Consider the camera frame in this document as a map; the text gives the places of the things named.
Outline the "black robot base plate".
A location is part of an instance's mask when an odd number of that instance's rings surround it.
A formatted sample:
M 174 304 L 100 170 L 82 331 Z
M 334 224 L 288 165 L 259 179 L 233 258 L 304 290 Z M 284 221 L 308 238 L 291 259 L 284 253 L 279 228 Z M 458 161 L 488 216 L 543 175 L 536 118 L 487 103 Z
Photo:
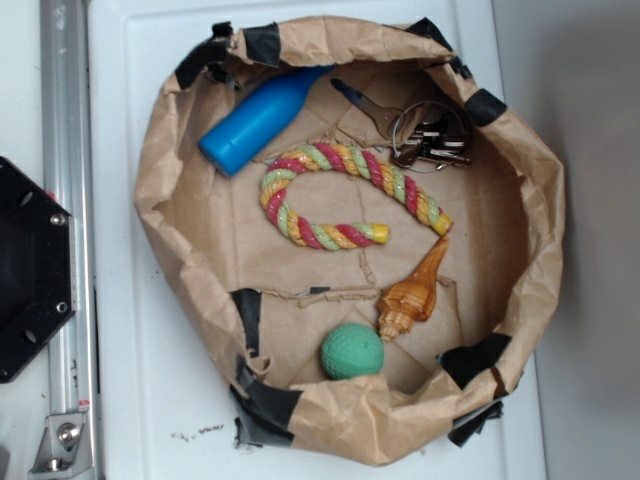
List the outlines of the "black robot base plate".
M 74 313 L 71 220 L 1 159 L 1 382 L 14 381 Z

